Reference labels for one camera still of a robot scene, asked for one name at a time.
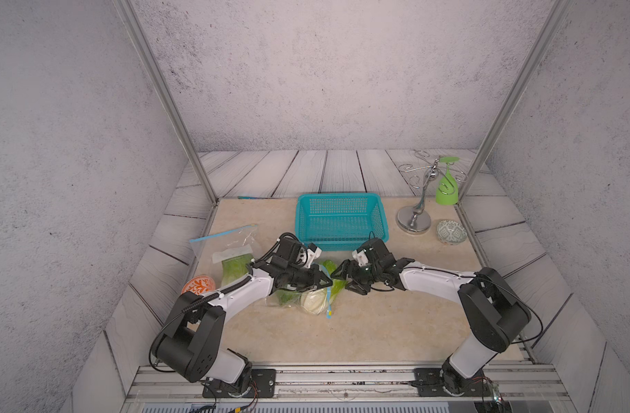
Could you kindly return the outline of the clear zipper bag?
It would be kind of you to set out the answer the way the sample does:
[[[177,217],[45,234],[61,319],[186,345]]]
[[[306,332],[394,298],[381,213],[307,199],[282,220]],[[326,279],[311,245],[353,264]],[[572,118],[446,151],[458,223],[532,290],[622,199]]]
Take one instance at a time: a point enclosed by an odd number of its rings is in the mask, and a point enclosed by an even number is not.
[[[290,291],[277,291],[265,299],[265,303],[270,307],[278,308],[299,308],[304,313],[318,316],[325,314],[327,318],[332,317],[333,303],[338,294],[347,286],[345,280],[332,279],[332,274],[337,270],[338,264],[331,260],[319,263],[319,268],[332,281],[330,287],[297,293]]]
[[[255,239],[258,225],[245,225],[233,230],[192,239],[189,244],[194,251],[197,263],[194,277],[211,277],[217,289],[222,288],[222,261],[234,256],[251,254],[253,259],[261,254],[260,245]]]

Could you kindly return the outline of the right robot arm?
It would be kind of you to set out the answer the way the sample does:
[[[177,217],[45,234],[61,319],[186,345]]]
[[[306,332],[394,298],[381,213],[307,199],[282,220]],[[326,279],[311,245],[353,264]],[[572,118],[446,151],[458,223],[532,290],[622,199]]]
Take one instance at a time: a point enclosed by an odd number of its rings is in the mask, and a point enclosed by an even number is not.
[[[536,316],[493,268],[460,272],[436,268],[413,258],[395,258],[375,237],[352,252],[331,274],[347,290],[366,295],[381,283],[393,290],[430,294],[456,303],[466,315],[471,335],[444,361],[438,385],[462,397],[473,385],[488,382],[483,368],[516,342]]]

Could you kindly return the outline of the chinese cabbage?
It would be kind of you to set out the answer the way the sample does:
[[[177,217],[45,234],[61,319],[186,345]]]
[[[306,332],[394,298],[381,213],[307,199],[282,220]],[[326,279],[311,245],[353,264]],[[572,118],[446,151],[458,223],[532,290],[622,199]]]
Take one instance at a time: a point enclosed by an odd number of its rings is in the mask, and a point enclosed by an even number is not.
[[[332,315],[332,307],[338,294],[346,287],[344,280],[333,280],[333,286],[303,294],[300,306],[303,311],[311,315],[325,314],[327,318]]]
[[[300,288],[300,289],[297,289],[297,290],[294,290],[294,291],[292,291],[292,290],[285,290],[285,289],[279,289],[278,291],[290,291],[290,292],[297,292],[297,293],[306,293],[306,292],[310,292],[310,291],[317,291],[318,290],[317,284],[318,283],[316,283],[315,287],[313,287],[313,286],[303,287],[303,288]]]
[[[248,273],[247,266],[253,260],[251,254],[234,256],[222,261],[222,287],[232,284]]]

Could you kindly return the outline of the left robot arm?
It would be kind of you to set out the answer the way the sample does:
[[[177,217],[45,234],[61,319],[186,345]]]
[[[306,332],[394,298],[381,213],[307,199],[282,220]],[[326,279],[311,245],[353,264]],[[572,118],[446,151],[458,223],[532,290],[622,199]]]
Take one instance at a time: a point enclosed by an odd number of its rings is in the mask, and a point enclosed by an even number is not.
[[[253,365],[247,357],[222,349],[226,322],[276,292],[331,287],[332,280],[314,263],[321,254],[316,244],[303,244],[285,232],[267,253],[245,265],[239,280],[203,295],[181,294],[151,344],[151,366],[162,362],[191,383],[217,380],[226,392],[243,395],[251,386]]]

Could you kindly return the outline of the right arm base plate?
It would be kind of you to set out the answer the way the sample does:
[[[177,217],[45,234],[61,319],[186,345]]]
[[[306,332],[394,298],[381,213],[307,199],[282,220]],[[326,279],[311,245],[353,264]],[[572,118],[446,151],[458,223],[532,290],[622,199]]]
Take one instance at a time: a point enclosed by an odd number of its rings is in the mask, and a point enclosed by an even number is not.
[[[480,398],[493,394],[490,380],[479,370],[472,378],[457,375],[455,370],[417,368],[409,385],[420,397]]]

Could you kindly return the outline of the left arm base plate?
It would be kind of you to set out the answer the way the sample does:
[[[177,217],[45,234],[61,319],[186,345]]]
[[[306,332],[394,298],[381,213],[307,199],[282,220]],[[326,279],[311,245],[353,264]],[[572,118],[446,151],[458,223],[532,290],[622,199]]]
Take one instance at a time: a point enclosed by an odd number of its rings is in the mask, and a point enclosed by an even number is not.
[[[271,399],[275,395],[277,371],[273,368],[252,368],[248,387],[239,391],[234,385],[207,378],[202,382],[205,399]]]

